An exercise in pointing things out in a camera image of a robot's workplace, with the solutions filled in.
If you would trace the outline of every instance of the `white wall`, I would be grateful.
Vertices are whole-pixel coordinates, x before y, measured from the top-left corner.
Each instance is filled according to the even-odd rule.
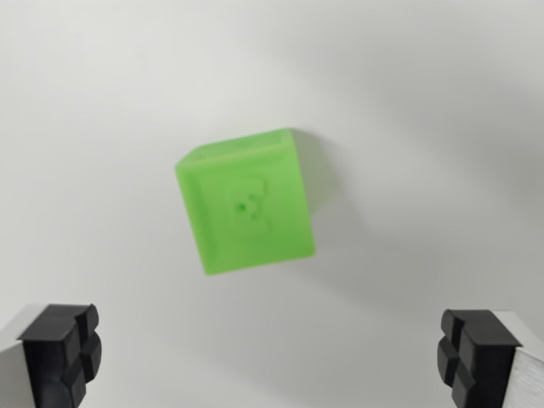
[[[448,408],[445,308],[544,337],[544,5],[0,0],[0,323],[95,303],[86,408]],[[295,127],[315,258],[206,277],[173,165]]]

